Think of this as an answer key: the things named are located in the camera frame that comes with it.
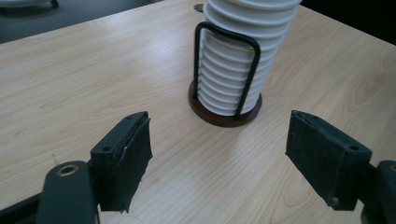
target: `black object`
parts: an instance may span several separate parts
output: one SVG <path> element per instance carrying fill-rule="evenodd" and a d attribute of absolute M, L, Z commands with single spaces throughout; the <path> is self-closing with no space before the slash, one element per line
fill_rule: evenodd
<path fill-rule="evenodd" d="M 48 172 L 41 194 L 0 211 L 0 223 L 99 223 L 102 211 L 127 211 L 149 160 L 149 117 L 118 123 L 91 151 Z"/>
<path fill-rule="evenodd" d="M 292 111 L 286 155 L 334 210 L 365 207 L 363 223 L 396 223 L 396 161 L 374 168 L 372 151 L 314 115 Z"/>
<path fill-rule="evenodd" d="M 228 39 L 239 41 L 251 46 L 254 50 L 253 61 L 250 65 L 250 70 L 247 75 L 247 80 L 245 82 L 245 87 L 242 91 L 241 98 L 239 99 L 238 107 L 236 108 L 235 114 L 233 117 L 224 117 L 216 115 L 208 110 L 205 110 L 201 103 L 198 101 L 198 67 L 199 67 L 199 52 L 200 52 L 200 40 L 201 40 L 201 31 L 203 29 L 207 29 L 216 35 L 224 36 Z M 208 22 L 202 21 L 195 28 L 195 45 L 194 45 L 194 74 L 193 74 L 193 82 L 190 86 L 189 96 L 190 96 L 190 104 L 194 112 L 205 121 L 222 126 L 222 127 L 235 127 L 239 125 L 243 125 L 251 121 L 257 116 L 257 113 L 260 110 L 262 105 L 262 98 L 260 97 L 256 103 L 256 106 L 245 115 L 241 115 L 242 108 L 248 96 L 248 90 L 250 88 L 251 82 L 256 73 L 257 66 L 259 64 L 261 57 L 261 49 L 260 45 L 257 43 L 255 39 L 247 35 L 241 35 L 236 32 L 232 32 L 229 30 L 225 30 L 217 25 Z"/>

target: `brown circular base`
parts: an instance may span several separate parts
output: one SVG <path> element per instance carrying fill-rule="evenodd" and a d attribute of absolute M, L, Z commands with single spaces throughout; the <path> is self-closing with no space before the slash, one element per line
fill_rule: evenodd
<path fill-rule="evenodd" d="M 233 116 L 221 116 L 207 110 L 198 99 L 194 99 L 192 97 L 193 94 L 194 87 L 192 82 L 189 88 L 189 102 L 195 114 L 208 123 L 225 128 L 238 127 L 251 122 L 256 118 L 260 108 L 262 107 L 262 95 L 260 94 L 259 99 L 257 100 L 257 103 L 253 109 L 241 115 L 239 119 L 235 119 Z"/>

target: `stack of white cups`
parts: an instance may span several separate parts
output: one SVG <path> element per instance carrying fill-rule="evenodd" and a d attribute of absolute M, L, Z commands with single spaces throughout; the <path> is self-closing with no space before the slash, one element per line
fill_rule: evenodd
<path fill-rule="evenodd" d="M 241 114 L 256 105 L 277 50 L 301 0 L 207 0 L 204 21 L 254 38 L 261 57 Z M 203 30 L 198 100 L 209 111 L 233 116 L 245 87 L 254 51 L 247 45 Z"/>

